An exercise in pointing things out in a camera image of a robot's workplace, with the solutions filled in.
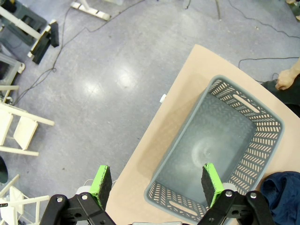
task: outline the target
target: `person's arm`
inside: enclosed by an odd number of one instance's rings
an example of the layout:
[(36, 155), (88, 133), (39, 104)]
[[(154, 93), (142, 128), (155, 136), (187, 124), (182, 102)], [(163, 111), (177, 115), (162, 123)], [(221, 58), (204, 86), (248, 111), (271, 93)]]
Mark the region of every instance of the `person's arm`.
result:
[(282, 71), (279, 74), (276, 89), (277, 90), (285, 90), (291, 87), (291, 85), (294, 83), (294, 80), (296, 77), (300, 74), (300, 58), (295, 63), (295, 65), (292, 66), (292, 68)]

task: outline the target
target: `human hand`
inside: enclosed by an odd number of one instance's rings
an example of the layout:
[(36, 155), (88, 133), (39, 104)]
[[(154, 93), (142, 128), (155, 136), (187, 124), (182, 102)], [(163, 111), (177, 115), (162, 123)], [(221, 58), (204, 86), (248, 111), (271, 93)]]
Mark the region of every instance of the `human hand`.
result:
[(277, 90), (286, 90), (294, 83), (295, 77), (289, 69), (282, 71), (279, 74), (275, 88)]

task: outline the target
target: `concrete floor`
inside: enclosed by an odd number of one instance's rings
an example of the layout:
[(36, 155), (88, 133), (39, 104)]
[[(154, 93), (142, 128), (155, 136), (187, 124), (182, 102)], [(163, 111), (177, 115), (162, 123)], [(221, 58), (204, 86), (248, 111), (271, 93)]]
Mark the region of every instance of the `concrete floor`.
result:
[[(300, 36), (300, 24), (284, 0), (231, 1), (247, 17)], [(48, 21), (56, 19), (61, 31), (71, 1), (21, 2)], [(113, 16), (136, 2), (125, 0), (117, 6), (89, 0), (91, 6)], [(36, 131), (29, 149), (40, 156), (1, 153), (10, 179), (20, 174), (17, 187), (27, 196), (61, 193), (72, 197), (102, 164), (111, 166), (116, 180), (194, 44), (236, 66), (243, 58), (299, 56), (299, 39), (245, 19), (228, 0), (220, 1), (221, 21), (215, 1), (192, 0), (185, 10), (186, 3), (146, 0), (96, 32), (83, 31), (63, 49), (56, 73), (50, 73), (18, 103), (18, 107), (56, 122), (54, 127), (40, 125)], [(100, 19), (71, 9), (64, 39), (67, 42), (83, 27), (94, 30), (102, 24)], [(15, 37), (9, 41), (12, 46), (20, 43)], [(27, 50), (24, 45), (13, 50), (26, 64), (15, 81), (20, 85), (19, 94), (51, 68), (59, 47), (50, 47), (40, 65), (26, 58)], [(266, 81), (295, 61), (244, 61), (241, 69)], [(34, 214), (34, 209), (29, 207), (28, 212)]]

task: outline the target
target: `perforated basket side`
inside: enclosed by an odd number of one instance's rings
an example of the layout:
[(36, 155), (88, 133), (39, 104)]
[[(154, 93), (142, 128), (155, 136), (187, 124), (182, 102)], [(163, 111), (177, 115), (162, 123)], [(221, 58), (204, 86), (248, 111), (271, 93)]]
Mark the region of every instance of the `perforated basket side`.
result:
[[(169, 189), (168, 187), (162, 185), (157, 181), (153, 182), (147, 192), (147, 196), (150, 201), (158, 204), (160, 207), (168, 209), (175, 214), (180, 214), (184, 218), (188, 218), (194, 221), (200, 221), (200, 219), (207, 211), (207, 209), (203, 205), (178, 194), (177, 192)], [(183, 209), (174, 206), (174, 203), (190, 209), (192, 212), (190, 213), (184, 211)]]
[[(234, 184), (241, 194), (245, 194), (255, 185), (271, 157), (282, 130), (280, 121), (254, 101), (238, 87), (224, 79), (217, 79), (210, 87), (209, 93), (222, 100), (256, 125), (256, 131), (246, 148), (240, 162), (235, 167), (227, 182)], [(244, 99), (259, 112), (254, 112), (238, 101), (233, 95)]]

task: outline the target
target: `basket handle hole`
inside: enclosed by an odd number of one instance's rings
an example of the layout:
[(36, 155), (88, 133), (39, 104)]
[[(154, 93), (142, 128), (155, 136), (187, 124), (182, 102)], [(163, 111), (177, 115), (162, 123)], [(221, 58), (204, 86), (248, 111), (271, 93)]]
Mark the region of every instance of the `basket handle hole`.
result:
[(198, 214), (197, 214), (195, 211), (190, 210), (190, 209), (188, 209), (188, 208), (186, 208), (186, 207), (184, 207), (184, 206), (182, 206), (182, 205), (179, 205), (179, 204), (177, 204), (176, 202), (169, 201), (169, 203), (170, 203), (172, 206), (174, 206), (174, 207), (176, 207), (176, 208), (178, 208), (178, 209), (180, 209), (180, 210), (182, 210), (182, 211), (185, 211), (185, 212), (187, 212), (187, 213), (189, 213), (189, 214), (192, 214), (192, 215), (194, 215), (194, 216), (198, 216)]
[(249, 102), (247, 102), (246, 100), (242, 99), (240, 96), (238, 95), (232, 95), (236, 100), (240, 101), (242, 104), (244, 104), (245, 106), (247, 106), (249, 109), (251, 109), (253, 112), (255, 113), (260, 113), (260, 111), (258, 109), (256, 109), (253, 105), (251, 105)]

